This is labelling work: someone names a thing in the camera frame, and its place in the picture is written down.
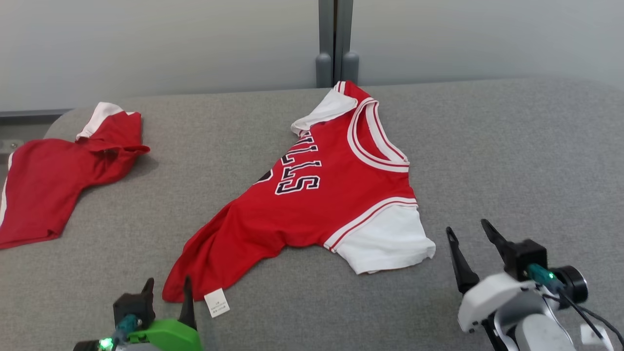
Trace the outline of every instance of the green led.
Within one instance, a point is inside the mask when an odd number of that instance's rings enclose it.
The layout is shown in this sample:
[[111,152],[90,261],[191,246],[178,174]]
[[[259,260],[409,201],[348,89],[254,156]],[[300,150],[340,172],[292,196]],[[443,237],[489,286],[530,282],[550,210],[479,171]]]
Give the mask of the green led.
[[100,340],[100,350],[109,351],[113,347],[113,339],[105,338]]

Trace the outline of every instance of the red garment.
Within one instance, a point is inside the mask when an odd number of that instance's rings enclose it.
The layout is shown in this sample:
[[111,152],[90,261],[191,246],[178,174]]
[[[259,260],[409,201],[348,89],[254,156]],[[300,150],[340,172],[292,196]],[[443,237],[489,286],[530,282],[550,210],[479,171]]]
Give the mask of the red garment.
[[141,145],[141,114],[100,102],[75,142],[30,141],[9,156],[0,249],[58,238],[86,187],[123,178]]
[[321,245],[356,273],[406,267],[432,257],[409,186],[409,162],[386,138],[378,102],[340,82],[291,127],[299,141],[184,246],[162,297],[183,300],[233,285],[286,245]]

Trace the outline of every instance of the gray fabric surface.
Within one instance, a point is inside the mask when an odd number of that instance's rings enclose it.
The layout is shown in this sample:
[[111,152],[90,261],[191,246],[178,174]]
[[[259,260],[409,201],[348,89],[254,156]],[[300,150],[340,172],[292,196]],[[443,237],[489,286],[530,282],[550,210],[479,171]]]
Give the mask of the gray fabric surface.
[[[532,238],[551,265],[572,264],[586,307],[624,329],[624,92],[569,79],[365,88],[389,138],[408,155],[432,260],[355,275],[321,247],[286,249],[226,290],[211,319],[196,303],[206,350],[488,350],[457,325],[461,295],[444,233],[453,226],[482,277],[502,261],[479,225]],[[71,350],[112,331],[112,303],[154,277],[160,298],[182,246],[295,141],[290,123],[326,89],[112,101],[144,117],[152,152],[116,184],[89,189],[60,239],[0,251],[2,349]],[[72,140],[93,107],[52,125]],[[558,313],[578,344],[580,317]]]

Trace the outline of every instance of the white tag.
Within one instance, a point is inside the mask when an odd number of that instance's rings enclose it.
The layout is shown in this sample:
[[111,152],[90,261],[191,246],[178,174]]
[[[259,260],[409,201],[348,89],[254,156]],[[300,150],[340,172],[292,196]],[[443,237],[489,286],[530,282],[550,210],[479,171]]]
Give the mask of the white tag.
[[206,304],[208,304],[208,310],[210,310],[212,318],[222,315],[230,310],[228,301],[225,299],[223,289],[221,288],[204,295],[203,299],[206,300]]
[[593,332],[589,325],[581,324],[581,342],[583,342],[583,345],[604,345],[607,350],[613,351],[613,345],[611,340],[609,340],[607,331],[599,325],[596,325],[596,329],[602,335],[602,340]]

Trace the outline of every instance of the white wall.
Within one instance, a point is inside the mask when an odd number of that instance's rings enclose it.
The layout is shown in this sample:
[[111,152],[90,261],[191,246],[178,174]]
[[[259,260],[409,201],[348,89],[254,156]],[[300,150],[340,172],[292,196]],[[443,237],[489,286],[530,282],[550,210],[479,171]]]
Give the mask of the white wall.
[[622,0],[354,0],[359,83],[564,74],[624,88]]
[[315,86],[318,2],[0,0],[0,111]]

